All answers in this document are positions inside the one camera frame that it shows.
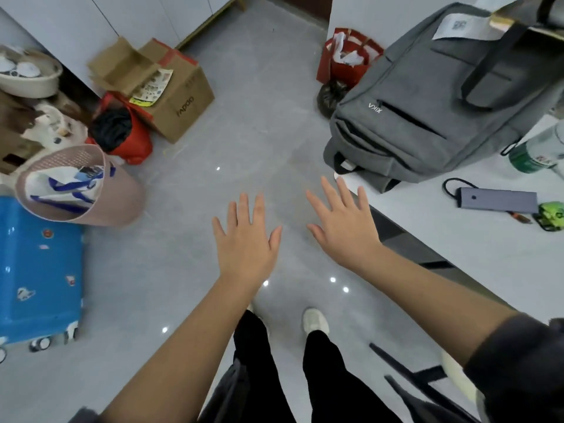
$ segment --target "white table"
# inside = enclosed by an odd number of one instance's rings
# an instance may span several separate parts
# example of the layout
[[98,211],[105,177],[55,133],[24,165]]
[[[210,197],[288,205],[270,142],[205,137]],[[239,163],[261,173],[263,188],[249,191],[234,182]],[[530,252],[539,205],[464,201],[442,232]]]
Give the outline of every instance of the white table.
[[[544,116],[526,137],[555,122]],[[481,188],[535,191],[540,203],[564,202],[564,180],[553,171],[520,174],[507,163],[493,156],[383,194],[356,173],[343,178],[354,193],[363,185],[372,207],[445,260],[519,311],[548,322],[564,316],[564,231],[548,233],[507,213],[457,208],[441,189],[445,179],[459,177]],[[451,191],[457,187],[464,184],[449,184]]]

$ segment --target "shoe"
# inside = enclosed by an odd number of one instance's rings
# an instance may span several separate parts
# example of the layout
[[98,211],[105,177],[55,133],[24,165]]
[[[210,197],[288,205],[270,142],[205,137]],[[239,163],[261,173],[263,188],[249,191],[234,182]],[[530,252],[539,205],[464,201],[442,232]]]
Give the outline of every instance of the shoe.
[[312,331],[320,330],[325,334],[329,334],[329,323],[320,310],[310,307],[303,312],[302,327],[306,334]]
[[264,322],[264,319],[262,319],[258,314],[256,314],[256,313],[254,312],[253,303],[250,303],[250,304],[247,306],[247,310],[248,310],[249,312],[251,312],[252,314],[254,314],[258,319],[261,320],[262,324],[263,324],[264,327],[266,328],[266,335],[268,336],[268,339],[270,339],[270,328],[269,328],[268,325]]

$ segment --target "black pants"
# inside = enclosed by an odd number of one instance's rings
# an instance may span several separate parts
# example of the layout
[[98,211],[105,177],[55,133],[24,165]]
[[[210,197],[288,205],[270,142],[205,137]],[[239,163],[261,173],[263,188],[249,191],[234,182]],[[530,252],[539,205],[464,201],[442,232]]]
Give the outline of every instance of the black pants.
[[[250,393],[241,423],[294,423],[296,420],[280,386],[262,321],[246,311],[235,329],[234,340],[235,357],[246,366],[250,380]],[[307,336],[303,372],[310,392],[313,423],[401,423],[367,385],[346,370],[339,349],[322,331]]]

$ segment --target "red bag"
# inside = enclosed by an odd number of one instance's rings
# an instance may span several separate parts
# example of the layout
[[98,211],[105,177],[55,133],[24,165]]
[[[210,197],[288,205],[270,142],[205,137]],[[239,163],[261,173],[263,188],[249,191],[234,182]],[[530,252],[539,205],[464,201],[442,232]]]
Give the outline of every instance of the red bag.
[[[351,66],[335,62],[333,54],[335,53],[336,44],[333,41],[338,33],[345,33],[342,53],[350,53],[356,50],[364,58],[364,62],[361,65]],[[329,83],[332,79],[339,80],[349,88],[353,88],[374,60],[383,53],[384,49],[364,34],[350,28],[335,28],[333,38],[325,42],[323,46],[316,79],[323,84]]]
[[[119,102],[111,93],[106,93],[100,102],[100,106],[94,113],[96,117],[102,113],[109,105],[125,106],[131,116],[131,133],[130,135],[109,154],[111,156],[120,156],[128,164],[137,165],[141,164],[153,152],[153,143],[149,135],[149,129],[137,118],[133,110]],[[95,144],[95,140],[91,137],[86,139],[87,144]]]

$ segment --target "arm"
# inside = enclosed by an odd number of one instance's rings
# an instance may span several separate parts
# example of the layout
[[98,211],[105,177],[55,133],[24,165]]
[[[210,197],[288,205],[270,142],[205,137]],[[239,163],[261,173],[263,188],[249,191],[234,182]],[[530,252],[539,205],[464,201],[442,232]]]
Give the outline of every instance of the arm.
[[337,179],[339,193],[325,177],[321,185],[329,208],[308,191],[321,226],[307,228],[322,249],[395,301],[462,366],[490,334],[517,314],[382,245],[362,187],[357,206],[342,178]]
[[227,233],[213,230],[221,274],[204,299],[102,413],[104,423],[195,421],[237,322],[278,257],[282,228],[270,239],[264,200],[257,196],[253,222],[242,194],[229,204]]

